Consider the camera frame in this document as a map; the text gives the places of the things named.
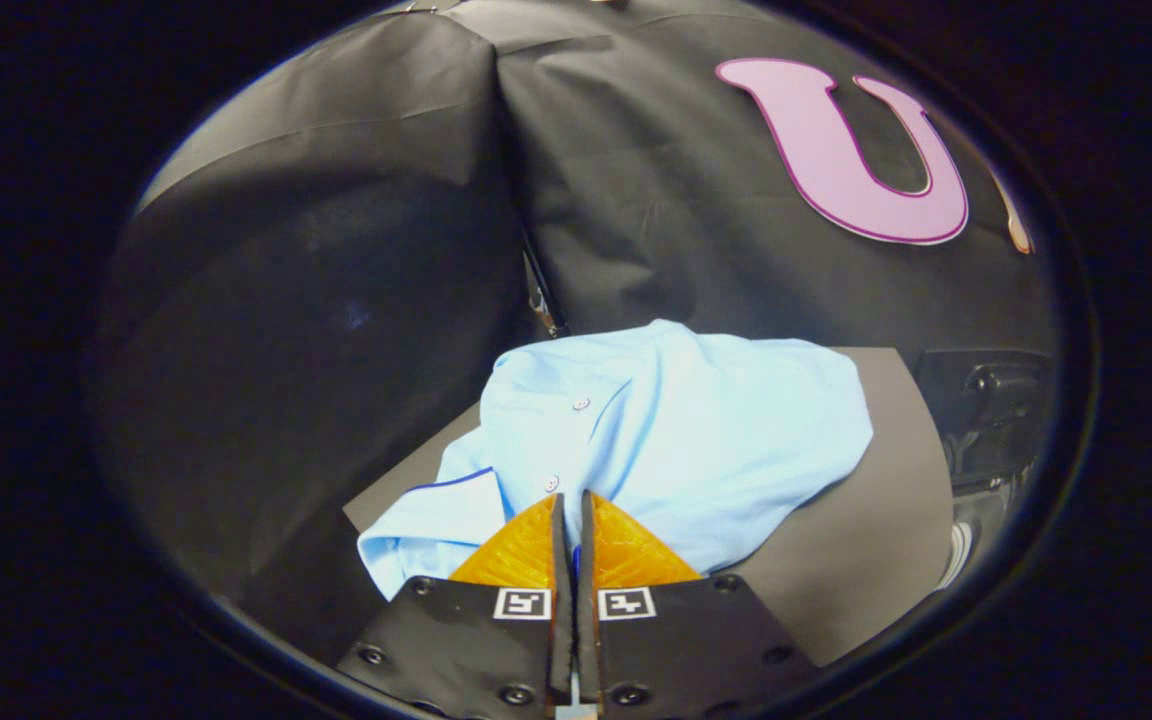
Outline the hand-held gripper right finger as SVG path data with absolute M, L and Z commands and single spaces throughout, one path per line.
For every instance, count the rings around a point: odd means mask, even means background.
M 582 497 L 579 684 L 602 717 L 751 717 L 814 682 L 737 574 L 700 577 L 627 511 Z

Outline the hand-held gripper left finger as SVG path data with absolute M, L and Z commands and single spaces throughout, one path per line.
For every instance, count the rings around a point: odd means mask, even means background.
M 434 717 L 550 717 L 570 702 L 564 501 L 521 511 L 447 579 L 414 577 L 338 662 Z

